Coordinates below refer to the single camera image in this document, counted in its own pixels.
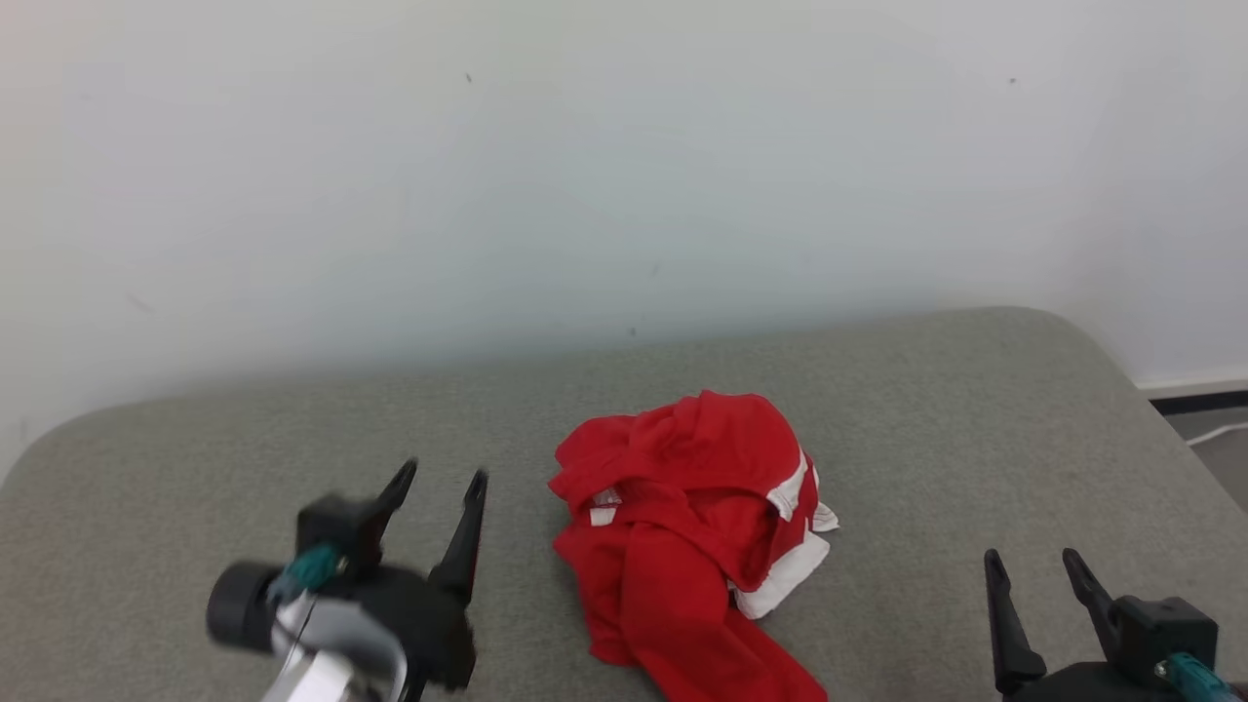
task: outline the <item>teal connector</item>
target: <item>teal connector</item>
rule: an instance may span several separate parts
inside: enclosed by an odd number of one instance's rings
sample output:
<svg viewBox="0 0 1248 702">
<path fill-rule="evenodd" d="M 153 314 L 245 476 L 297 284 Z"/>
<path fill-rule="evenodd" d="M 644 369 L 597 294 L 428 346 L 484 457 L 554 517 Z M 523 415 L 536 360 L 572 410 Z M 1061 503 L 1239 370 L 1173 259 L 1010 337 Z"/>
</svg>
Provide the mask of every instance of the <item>teal connector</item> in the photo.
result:
<svg viewBox="0 0 1248 702">
<path fill-rule="evenodd" d="M 1239 697 L 1227 681 L 1204 667 L 1189 653 L 1174 653 L 1166 660 L 1166 678 L 1187 702 L 1232 702 Z"/>
<path fill-rule="evenodd" d="M 338 550 L 328 543 L 300 553 L 268 586 L 270 602 L 285 603 L 303 592 L 316 592 L 338 572 Z"/>
</svg>

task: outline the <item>gray fabric surface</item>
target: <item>gray fabric surface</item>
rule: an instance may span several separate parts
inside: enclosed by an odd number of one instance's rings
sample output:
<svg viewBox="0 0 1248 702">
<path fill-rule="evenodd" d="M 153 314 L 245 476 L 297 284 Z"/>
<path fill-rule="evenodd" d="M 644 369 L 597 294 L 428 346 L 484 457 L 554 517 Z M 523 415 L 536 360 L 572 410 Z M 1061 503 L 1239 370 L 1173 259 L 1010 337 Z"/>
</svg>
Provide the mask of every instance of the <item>gray fabric surface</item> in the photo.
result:
<svg viewBox="0 0 1248 702">
<path fill-rule="evenodd" d="M 397 562 L 434 562 L 473 470 L 492 471 L 461 698 L 658 700 L 588 655 L 545 481 L 582 420 L 704 387 L 770 397 L 819 463 L 842 528 L 763 626 L 834 701 L 995 698 L 990 546 L 1051 670 L 1098 656 L 1061 566 L 1075 546 L 1112 593 L 1216 617 L 1219 668 L 1248 678 L 1248 516 L 1083 334 L 995 309 L 82 417 L 0 491 L 0 697 L 258 700 L 277 662 L 203 631 L 217 573 L 288 557 L 300 506 L 372 492 L 416 453 Z"/>
</svg>

